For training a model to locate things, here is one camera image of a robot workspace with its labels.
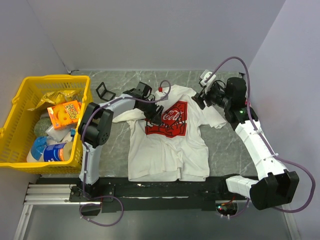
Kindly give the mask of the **white Coca-Cola t-shirt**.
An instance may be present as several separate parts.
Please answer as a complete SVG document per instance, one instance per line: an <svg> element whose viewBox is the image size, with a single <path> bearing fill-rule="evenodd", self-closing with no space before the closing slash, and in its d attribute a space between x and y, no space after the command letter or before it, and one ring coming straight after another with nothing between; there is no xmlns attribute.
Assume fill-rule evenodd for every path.
<svg viewBox="0 0 320 240"><path fill-rule="evenodd" d="M209 149L201 137L200 126L220 129L226 120L213 107L200 109L192 99L196 92L173 85L163 88L168 98L161 124L147 121L137 108L113 119L130 128L128 180L131 182L203 182L210 175Z"/></svg>

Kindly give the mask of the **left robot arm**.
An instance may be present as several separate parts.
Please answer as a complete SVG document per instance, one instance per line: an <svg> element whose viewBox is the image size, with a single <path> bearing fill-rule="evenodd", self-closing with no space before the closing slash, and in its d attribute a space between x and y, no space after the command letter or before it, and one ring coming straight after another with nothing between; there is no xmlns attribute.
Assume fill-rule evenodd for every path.
<svg viewBox="0 0 320 240"><path fill-rule="evenodd" d="M101 152L110 137L113 119L124 112L138 109L152 124L162 123L164 107L158 104L158 100L149 99L151 92L149 85L139 82L137 87L124 91L118 97L113 92L109 100L101 95L104 103L91 102L86 107L78 126L83 149L78 189L87 201L94 201L99 195Z"/></svg>

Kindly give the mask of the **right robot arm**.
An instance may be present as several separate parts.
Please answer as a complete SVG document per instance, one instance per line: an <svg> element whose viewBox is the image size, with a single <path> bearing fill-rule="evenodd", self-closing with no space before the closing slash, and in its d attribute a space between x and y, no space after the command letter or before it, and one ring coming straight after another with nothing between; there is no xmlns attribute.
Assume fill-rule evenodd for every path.
<svg viewBox="0 0 320 240"><path fill-rule="evenodd" d="M231 77L222 83L215 76L207 76L199 83L202 90L192 99L202 110L213 105L223 109L226 121L244 143L257 171L257 180L236 174L224 176L219 195L228 200L239 194L251 199L258 210L291 203L300 179L295 171L288 171L276 160L260 137L258 116L248 106L246 81Z"/></svg>

